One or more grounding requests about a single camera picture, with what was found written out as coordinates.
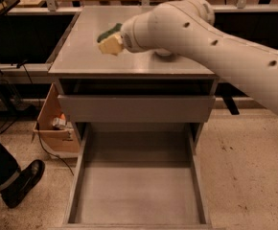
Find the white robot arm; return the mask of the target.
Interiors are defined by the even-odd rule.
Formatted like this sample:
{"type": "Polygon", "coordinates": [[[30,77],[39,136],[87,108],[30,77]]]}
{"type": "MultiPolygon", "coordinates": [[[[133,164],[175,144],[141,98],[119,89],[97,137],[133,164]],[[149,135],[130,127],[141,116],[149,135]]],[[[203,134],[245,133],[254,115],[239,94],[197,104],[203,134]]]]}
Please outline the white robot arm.
{"type": "Polygon", "coordinates": [[[194,60],[278,115],[278,50],[214,27],[205,0],[162,3],[99,35],[104,54],[165,50],[194,60]]]}

